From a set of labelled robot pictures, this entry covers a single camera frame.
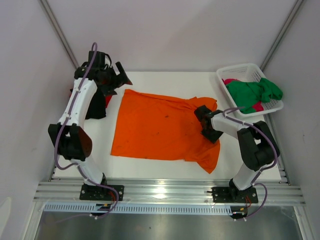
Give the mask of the orange t shirt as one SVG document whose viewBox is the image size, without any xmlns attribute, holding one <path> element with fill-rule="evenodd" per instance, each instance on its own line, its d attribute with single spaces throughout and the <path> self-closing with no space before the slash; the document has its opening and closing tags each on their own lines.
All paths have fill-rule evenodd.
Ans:
<svg viewBox="0 0 320 240">
<path fill-rule="evenodd" d="M 211 97 L 182 99 L 126 89 L 119 107 L 111 155 L 137 159 L 195 162 L 211 174 L 220 155 L 220 143 L 211 143 L 201 131 L 194 111 L 218 108 Z"/>
</svg>

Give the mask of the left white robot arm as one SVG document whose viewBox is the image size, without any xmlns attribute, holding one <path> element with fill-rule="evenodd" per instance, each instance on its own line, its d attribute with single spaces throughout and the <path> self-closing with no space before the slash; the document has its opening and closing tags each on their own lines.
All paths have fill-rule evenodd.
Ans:
<svg viewBox="0 0 320 240">
<path fill-rule="evenodd" d="M 62 116 L 48 126 L 55 166 L 62 171 L 76 167 L 84 183 L 92 186 L 90 192 L 97 200 L 105 199 L 109 188 L 103 184 L 105 175 L 92 158 L 93 142 L 84 123 L 105 118 L 107 98 L 116 95 L 116 89 L 131 84 L 119 61 L 113 66 L 107 53 L 90 50 L 88 60 L 74 72 L 73 88 Z"/>
</svg>

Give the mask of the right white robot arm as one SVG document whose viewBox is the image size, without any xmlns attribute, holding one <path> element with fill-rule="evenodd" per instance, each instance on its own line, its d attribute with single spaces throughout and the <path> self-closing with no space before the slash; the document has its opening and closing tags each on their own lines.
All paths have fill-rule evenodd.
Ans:
<svg viewBox="0 0 320 240">
<path fill-rule="evenodd" d="M 234 202 L 246 197 L 247 189 L 255 184 L 262 172 L 273 168 L 280 156 L 279 147 L 264 121 L 249 123 L 229 116 L 241 107 L 232 107 L 224 111 L 211 111 L 202 105 L 194 111 L 200 122 L 201 134 L 211 143 L 216 143 L 223 134 L 238 141 L 242 166 L 230 180 L 228 196 Z"/>
</svg>

